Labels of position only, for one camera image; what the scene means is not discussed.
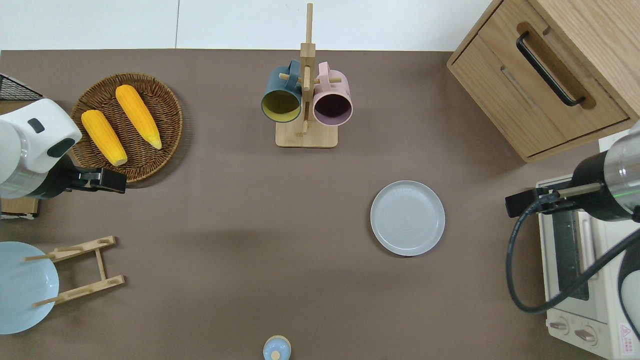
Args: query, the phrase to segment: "pink mug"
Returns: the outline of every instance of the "pink mug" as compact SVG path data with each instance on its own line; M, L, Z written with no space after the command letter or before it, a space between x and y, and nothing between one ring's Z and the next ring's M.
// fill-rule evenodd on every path
M347 122L353 114L349 82L343 73L329 69L326 61L318 64L318 80L314 87L314 117L327 126L338 126ZM339 83L330 83L330 78L340 78Z

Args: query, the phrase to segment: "mug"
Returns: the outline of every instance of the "mug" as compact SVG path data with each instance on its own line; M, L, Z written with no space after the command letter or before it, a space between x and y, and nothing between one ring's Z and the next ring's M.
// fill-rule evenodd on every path
M289 75L289 79L280 79L280 73ZM280 66L271 71L267 80L267 89L262 96L262 112L275 122L290 122L300 115L302 87L300 61L291 60L288 67Z
M329 69L326 61L318 64L318 80L314 87L314 117L327 126L347 122L353 114L349 82L343 73ZM340 78L340 83L329 83L329 78Z

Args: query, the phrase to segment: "wooden cabinet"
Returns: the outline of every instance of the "wooden cabinet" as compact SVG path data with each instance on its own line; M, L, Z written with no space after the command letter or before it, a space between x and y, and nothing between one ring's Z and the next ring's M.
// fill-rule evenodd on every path
M494 0L447 66L525 161L640 113L640 1Z

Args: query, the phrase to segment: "drawer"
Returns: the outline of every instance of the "drawer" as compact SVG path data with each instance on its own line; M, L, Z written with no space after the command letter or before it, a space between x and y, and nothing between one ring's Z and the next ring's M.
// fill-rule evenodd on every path
M520 37L523 37L524 51L529 51L534 60L525 58L516 46ZM560 40L557 32L526 0L503 1L479 30L474 41L477 38L481 38L501 62L503 72L509 74L510 82L519 89L521 96L553 123L563 138L561 142L628 118L579 58ZM530 61L536 60L569 99L583 97L584 100L575 106L565 104L531 65Z
M475 37L450 68L521 157L565 141L482 38Z

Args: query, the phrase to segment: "wooden base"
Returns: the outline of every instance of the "wooden base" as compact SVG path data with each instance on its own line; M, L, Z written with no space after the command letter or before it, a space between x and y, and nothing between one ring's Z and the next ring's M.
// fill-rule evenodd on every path
M308 120L307 133L303 134L304 118L301 115L292 122L276 124L276 145L280 147L320 147L338 145L338 128L320 124L316 119Z
M56 297L45 299L43 301L34 302L32 306L37 307L44 304L48 304L50 302L61 304L63 302L73 300L78 297L95 293L96 291L100 291L100 290L110 288L112 286L124 284L124 276L122 275L114 276L107 279L107 276L104 272L104 264L102 263L102 254L100 254L100 248L114 245L115 243L116 243L116 240L113 236L107 236L105 238L88 241L86 243L82 243L76 246L55 248L52 252L48 254L44 254L40 256L30 256L28 258L24 258L25 261L51 259L51 261L53 261L54 263L57 263L58 261L62 261L68 258L73 258L75 256L85 254L90 251L95 251L95 256L98 259L98 270L100 272L100 278L102 279L101 281L94 282L93 284L84 285L75 289L64 291L62 293L59 293L58 296Z

